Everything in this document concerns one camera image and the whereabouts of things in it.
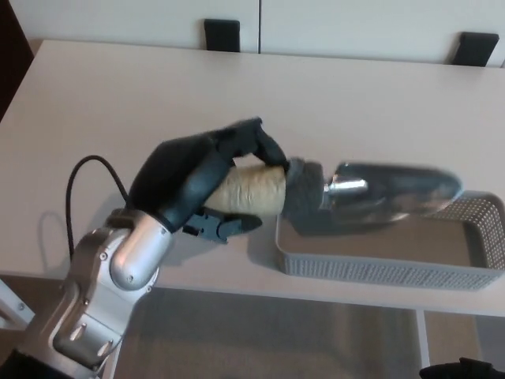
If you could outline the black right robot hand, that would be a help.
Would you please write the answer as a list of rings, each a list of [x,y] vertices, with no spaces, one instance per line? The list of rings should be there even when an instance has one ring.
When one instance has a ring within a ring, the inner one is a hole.
[[[425,367],[419,372],[423,379],[504,379],[504,372],[491,363],[471,358]]]

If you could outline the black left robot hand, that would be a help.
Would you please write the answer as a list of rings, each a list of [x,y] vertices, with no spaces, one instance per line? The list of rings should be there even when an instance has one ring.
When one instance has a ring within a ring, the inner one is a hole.
[[[262,224],[253,214],[219,211],[205,203],[235,166],[235,159],[248,154],[269,167],[289,167],[283,150],[264,132],[260,118],[164,141],[134,178],[128,205],[152,216],[171,233],[183,231],[225,244],[230,236]]]

